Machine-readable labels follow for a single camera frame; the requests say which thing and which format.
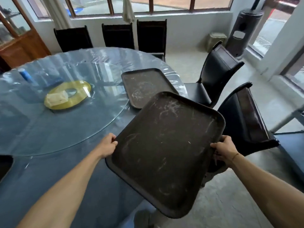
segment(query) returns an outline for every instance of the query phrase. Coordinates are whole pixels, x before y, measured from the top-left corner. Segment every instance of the yellow oval base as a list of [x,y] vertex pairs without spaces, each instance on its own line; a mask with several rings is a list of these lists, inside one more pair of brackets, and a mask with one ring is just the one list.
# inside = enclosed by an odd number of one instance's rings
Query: yellow oval base
[[79,104],[83,101],[87,96],[90,95],[91,85],[86,81],[71,81],[71,82],[64,82],[59,86],[53,88],[48,94],[55,94],[67,89],[76,89],[76,93],[69,98],[69,100],[65,103],[50,106],[47,103],[47,97],[44,98],[44,105],[49,109],[53,110],[60,110],[60,109],[67,109]]

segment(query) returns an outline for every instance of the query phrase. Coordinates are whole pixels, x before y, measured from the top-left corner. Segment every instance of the forearm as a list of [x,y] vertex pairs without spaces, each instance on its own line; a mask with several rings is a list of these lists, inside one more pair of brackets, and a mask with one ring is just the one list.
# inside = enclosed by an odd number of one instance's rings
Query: forearm
[[92,151],[31,207],[17,227],[70,227],[100,159]]
[[304,194],[237,155],[231,168],[259,208],[277,227],[303,227]]

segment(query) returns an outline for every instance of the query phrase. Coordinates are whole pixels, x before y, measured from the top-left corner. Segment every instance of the scratched tray surface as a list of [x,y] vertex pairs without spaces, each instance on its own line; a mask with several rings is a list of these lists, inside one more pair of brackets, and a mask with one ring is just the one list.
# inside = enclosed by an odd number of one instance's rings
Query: scratched tray surface
[[159,92],[178,94],[162,71],[156,68],[124,72],[121,78],[131,105],[137,109],[143,108]]
[[225,127],[222,115],[182,96],[161,92],[117,136],[108,167],[170,218],[194,203]]

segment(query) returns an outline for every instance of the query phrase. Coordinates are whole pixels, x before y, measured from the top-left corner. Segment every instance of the clear plastic tablecloth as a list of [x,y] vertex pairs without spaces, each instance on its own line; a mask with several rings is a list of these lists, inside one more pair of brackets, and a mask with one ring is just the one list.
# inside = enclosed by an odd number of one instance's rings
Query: clear plastic tablecloth
[[[21,66],[29,84],[11,70],[0,77],[0,154],[13,155],[0,183],[0,227],[15,227],[29,208],[104,137],[119,134],[138,110],[129,106],[121,73],[158,68],[187,97],[176,72],[136,50],[93,48],[58,53]],[[79,105],[49,110],[44,97],[58,80],[84,80],[92,91]],[[116,227],[142,201],[101,160],[71,227]]]

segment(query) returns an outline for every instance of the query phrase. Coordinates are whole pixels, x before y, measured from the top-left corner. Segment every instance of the round table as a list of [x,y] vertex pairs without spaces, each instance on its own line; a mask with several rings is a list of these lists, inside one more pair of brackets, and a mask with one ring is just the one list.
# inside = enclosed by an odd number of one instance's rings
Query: round table
[[[0,227],[15,227],[56,181],[77,165],[104,137],[119,134],[138,113],[129,106],[121,74],[160,69],[180,95],[179,76],[160,59],[132,49],[93,48],[58,53],[24,68],[34,84],[14,69],[0,78],[0,154],[13,155],[11,170],[0,183]],[[54,111],[45,95],[58,82],[91,84],[75,107]],[[100,161],[89,181],[71,227],[115,227],[143,200]]]

